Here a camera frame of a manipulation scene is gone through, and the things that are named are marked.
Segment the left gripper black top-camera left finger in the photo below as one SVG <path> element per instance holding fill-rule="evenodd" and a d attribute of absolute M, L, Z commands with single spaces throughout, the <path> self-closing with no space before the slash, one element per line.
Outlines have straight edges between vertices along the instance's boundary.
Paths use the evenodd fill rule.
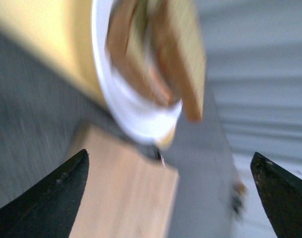
<path fill-rule="evenodd" d="M 0 208 L 0 238 L 67 238 L 83 197 L 89 155 L 80 150 Z"/>

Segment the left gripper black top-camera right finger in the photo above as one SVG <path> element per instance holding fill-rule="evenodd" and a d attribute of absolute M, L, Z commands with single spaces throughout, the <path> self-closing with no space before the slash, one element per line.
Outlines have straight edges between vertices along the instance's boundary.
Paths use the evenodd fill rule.
<path fill-rule="evenodd" d="M 276 236 L 302 238 L 302 180 L 258 152 L 250 169 Z"/>

